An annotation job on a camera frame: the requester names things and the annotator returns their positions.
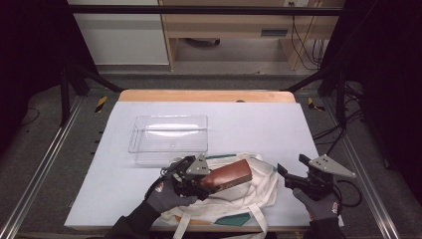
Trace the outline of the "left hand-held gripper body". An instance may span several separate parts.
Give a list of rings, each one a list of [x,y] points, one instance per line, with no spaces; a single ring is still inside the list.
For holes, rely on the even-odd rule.
[[[172,181],[177,194],[193,196],[190,189],[196,185],[201,186],[199,181],[210,172],[205,156],[200,154],[176,158],[168,167],[162,169],[161,175],[164,179]]]

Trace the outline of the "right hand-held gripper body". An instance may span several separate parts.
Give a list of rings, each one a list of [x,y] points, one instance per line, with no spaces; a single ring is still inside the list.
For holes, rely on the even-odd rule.
[[[320,200],[331,194],[334,189],[335,175],[354,178],[356,174],[340,163],[336,162],[326,154],[311,159],[307,166],[306,177],[288,173],[285,179],[285,186],[290,189],[298,188],[313,200]]]

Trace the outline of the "white canvas tote bag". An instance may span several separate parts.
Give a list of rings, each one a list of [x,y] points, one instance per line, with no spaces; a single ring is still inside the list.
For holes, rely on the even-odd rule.
[[[198,200],[190,206],[179,206],[161,214],[162,222],[177,226],[173,239],[181,239],[189,225],[243,226],[251,218],[258,223],[258,233],[229,239],[265,238],[269,225],[262,208],[274,205],[278,197],[279,179],[275,168],[263,161],[258,154],[237,153],[206,158],[212,172],[242,160],[251,169],[252,176],[249,180],[238,185],[231,183],[229,187],[224,186],[205,200]]]

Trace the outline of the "brown rectangular box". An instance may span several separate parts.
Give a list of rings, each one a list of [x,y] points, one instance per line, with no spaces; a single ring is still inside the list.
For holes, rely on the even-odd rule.
[[[222,167],[212,169],[208,175],[199,181],[199,184],[216,193],[251,181],[252,178],[253,173],[248,161],[246,159],[242,159]]]

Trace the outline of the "clear plastic container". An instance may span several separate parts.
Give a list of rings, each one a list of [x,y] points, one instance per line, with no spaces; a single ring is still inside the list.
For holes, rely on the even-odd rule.
[[[161,167],[176,157],[197,155],[208,150],[208,117],[138,116],[128,152],[140,167]]]

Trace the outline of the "person's right hand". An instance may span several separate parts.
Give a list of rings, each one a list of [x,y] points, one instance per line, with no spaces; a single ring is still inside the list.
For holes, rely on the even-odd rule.
[[[294,188],[293,196],[305,206],[312,222],[323,220],[338,221],[339,200],[335,194],[331,193],[320,200],[313,200],[302,190]]]

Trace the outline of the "white table cover sheet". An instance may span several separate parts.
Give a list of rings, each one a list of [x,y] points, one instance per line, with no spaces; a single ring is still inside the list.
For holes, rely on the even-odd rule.
[[[128,151],[137,117],[194,115],[208,119],[209,155],[255,153],[295,175],[307,171],[301,154],[318,157],[299,104],[118,102],[65,225],[109,228],[143,200],[160,169],[137,167],[137,156]]]

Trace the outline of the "yellow black floor tape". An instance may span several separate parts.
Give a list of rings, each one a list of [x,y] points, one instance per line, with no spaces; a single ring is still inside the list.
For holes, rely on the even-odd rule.
[[[308,106],[309,106],[309,109],[316,110],[319,112],[325,112],[325,107],[316,106],[313,98],[308,98]]]
[[[95,109],[95,113],[100,113],[102,111],[102,109],[103,109],[103,107],[106,103],[106,100],[107,100],[107,96],[100,97],[98,104],[96,106],[96,109]]]

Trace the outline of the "wooden table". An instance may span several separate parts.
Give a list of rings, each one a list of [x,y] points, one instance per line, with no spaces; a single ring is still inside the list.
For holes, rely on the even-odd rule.
[[[246,102],[294,103],[294,95],[280,91],[125,90],[120,102]]]

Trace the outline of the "black metal stand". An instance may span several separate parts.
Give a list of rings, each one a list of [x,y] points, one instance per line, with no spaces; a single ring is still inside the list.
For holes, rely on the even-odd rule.
[[[304,80],[283,89],[283,92],[294,93],[299,89],[321,80],[321,83],[317,89],[318,94],[321,97],[328,97],[333,90],[336,90],[335,94],[335,119],[341,127],[345,127],[345,109],[344,109],[344,95],[345,95],[345,75],[340,67],[328,66],[323,68],[316,73],[306,77]]]
[[[96,83],[115,93],[121,93],[123,91],[123,88],[102,78],[99,73],[90,71],[80,65],[69,65],[64,67],[60,76],[62,106],[61,126],[65,125],[71,117],[69,87],[72,87],[78,96],[86,96],[90,92],[86,79],[94,80]]]

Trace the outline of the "dark curtain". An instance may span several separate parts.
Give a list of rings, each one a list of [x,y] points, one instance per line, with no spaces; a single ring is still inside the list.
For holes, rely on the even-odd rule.
[[[97,70],[68,0],[0,0],[0,154],[67,65]]]
[[[344,0],[322,65],[362,85],[384,153],[422,202],[422,0]]]

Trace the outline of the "light wooden desk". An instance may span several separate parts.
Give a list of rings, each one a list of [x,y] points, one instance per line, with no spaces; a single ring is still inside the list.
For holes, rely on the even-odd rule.
[[[161,6],[249,6],[341,8],[345,0],[158,0]],[[336,25],[335,16],[277,15],[196,15],[164,14],[166,37],[183,38],[264,38],[278,39],[288,65],[295,70],[305,58],[310,39],[328,40]],[[288,29],[286,37],[261,37],[262,29]]]

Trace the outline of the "white cabinet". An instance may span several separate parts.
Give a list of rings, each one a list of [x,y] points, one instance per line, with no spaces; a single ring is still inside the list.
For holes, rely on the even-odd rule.
[[[96,65],[168,65],[159,14],[75,14]]]

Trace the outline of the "black horizontal bar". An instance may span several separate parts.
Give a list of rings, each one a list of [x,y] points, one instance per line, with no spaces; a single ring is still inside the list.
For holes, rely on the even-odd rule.
[[[249,7],[249,6],[151,6],[70,5],[73,13],[84,14],[205,14],[205,15],[294,15],[340,16],[342,8]]]

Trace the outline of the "aluminium floor rail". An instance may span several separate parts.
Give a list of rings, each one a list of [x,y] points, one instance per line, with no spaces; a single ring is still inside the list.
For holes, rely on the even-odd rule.
[[[6,223],[0,229],[0,239],[14,239],[17,232],[22,225],[29,209],[31,208],[40,188],[42,187],[45,178],[47,177],[50,168],[54,164],[58,153],[60,152],[63,143],[65,142],[75,119],[77,118],[82,104],[85,101],[84,97],[75,97],[71,107],[69,118],[61,125],[49,145],[47,152],[44,154],[37,170],[27,185],[23,195],[15,206],[12,214],[9,216]]]
[[[343,150],[349,163],[356,173],[356,180],[361,188],[363,197],[375,219],[375,222],[384,239],[400,239],[399,233],[393,223],[378,191],[365,170],[360,158],[352,145],[347,133],[341,139]]]

